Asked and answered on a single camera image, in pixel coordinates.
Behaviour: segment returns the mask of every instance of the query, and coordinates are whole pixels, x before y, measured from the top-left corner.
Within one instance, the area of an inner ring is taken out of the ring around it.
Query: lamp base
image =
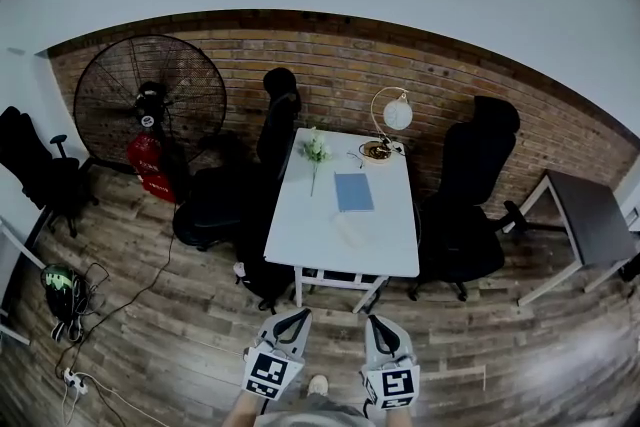
[[[364,143],[362,153],[365,158],[376,164],[381,164],[391,157],[391,149],[381,141],[369,141]]]

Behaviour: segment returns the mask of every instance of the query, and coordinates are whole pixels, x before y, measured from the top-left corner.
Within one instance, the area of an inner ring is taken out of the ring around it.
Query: standing fan
[[[183,189],[187,163],[210,147],[226,104],[222,77],[200,49],[169,36],[135,36],[89,63],[78,81],[73,116],[99,164],[140,175],[164,173],[174,189]],[[131,145],[141,134],[147,143],[157,141],[159,170],[132,165]]]

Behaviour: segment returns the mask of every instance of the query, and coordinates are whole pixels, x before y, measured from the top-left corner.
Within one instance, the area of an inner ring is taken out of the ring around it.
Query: power strip
[[[77,377],[70,368],[64,371],[64,383],[69,388],[75,388],[80,395],[86,395],[89,393],[89,387],[84,384],[80,377]]]

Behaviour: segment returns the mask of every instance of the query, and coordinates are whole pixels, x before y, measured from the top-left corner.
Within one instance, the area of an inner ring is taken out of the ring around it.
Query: white sneaker
[[[329,394],[329,380],[323,375],[314,375],[309,381],[307,388],[307,397],[312,393],[317,393],[326,397]]]

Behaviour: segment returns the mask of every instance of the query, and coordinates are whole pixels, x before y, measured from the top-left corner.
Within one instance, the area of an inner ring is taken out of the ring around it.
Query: black office chair
[[[219,240],[236,237],[248,212],[263,219],[269,217],[264,209],[275,208],[301,101],[295,76],[286,68],[268,72],[263,84],[271,99],[256,147],[260,164],[236,163],[198,171],[189,199],[173,219],[178,239],[201,251]]]
[[[465,282],[504,265],[496,232],[511,222],[524,230],[526,222],[513,202],[505,202],[508,214],[499,220],[487,219],[479,205],[491,196],[519,128],[513,105],[476,96],[473,119],[447,131],[440,187],[420,208],[420,275],[409,292],[412,300],[422,283],[440,280],[455,283],[458,298],[466,301]]]
[[[62,143],[66,139],[66,135],[51,139],[51,144],[60,150],[60,158],[54,159],[40,142],[28,114],[8,107],[0,116],[0,163],[20,180],[22,192],[39,209],[51,209],[47,223],[51,231],[55,220],[63,215],[69,233],[75,237],[80,207],[88,200],[94,204],[98,200],[89,191],[78,159],[65,154]]]

